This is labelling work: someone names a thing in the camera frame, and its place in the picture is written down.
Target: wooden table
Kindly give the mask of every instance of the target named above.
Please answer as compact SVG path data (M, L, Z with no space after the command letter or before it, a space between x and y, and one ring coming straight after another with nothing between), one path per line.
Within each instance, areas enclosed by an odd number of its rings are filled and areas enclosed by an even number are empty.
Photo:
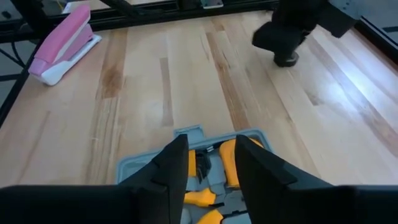
M0 130L0 185L112 184L117 161L201 124L251 127L332 184L398 184L398 72L356 32L316 29L277 68L251 45L265 12L99 32L56 86L26 81Z

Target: pink stapler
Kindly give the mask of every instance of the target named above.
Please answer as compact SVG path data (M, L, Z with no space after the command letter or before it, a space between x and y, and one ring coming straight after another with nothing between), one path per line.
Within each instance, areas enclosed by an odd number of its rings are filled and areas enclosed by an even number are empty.
M101 40L100 36L94 35L89 20L89 6L76 8L44 40L29 73L48 85L57 84Z

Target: wood grain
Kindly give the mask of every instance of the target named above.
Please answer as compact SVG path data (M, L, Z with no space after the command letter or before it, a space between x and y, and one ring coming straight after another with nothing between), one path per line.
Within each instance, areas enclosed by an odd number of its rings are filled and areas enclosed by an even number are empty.
M349 31L317 28L293 68L251 45L267 12L99 32L53 87L29 78L0 129L0 186L112 184L117 161L195 124L260 128L332 184L398 184L398 72Z

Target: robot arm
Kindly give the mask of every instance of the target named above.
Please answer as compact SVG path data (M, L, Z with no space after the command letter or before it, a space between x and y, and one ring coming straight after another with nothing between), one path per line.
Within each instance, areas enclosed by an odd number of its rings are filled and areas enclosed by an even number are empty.
M252 44L275 53L274 62L291 67L299 56L295 49L319 24L340 38L361 18L354 0L280 0L272 20L253 35Z

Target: yellow tool handle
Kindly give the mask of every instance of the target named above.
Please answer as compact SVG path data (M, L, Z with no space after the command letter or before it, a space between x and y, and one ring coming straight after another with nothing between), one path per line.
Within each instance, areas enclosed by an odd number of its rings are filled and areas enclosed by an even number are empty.
M262 146L261 143L254 139L250 139L258 146ZM235 164L235 139L229 140L221 144L220 146L220 156L224 164L226 180L230 187L239 187L238 174L236 173Z
M188 176L197 176L197 155L195 150L188 151Z
M202 216L197 224L221 224L223 218L223 215L217 209L214 209Z
M188 192L185 193L184 203L197 205L199 207L208 207L213 205L216 201L216 195L211 192L209 188L201 192Z

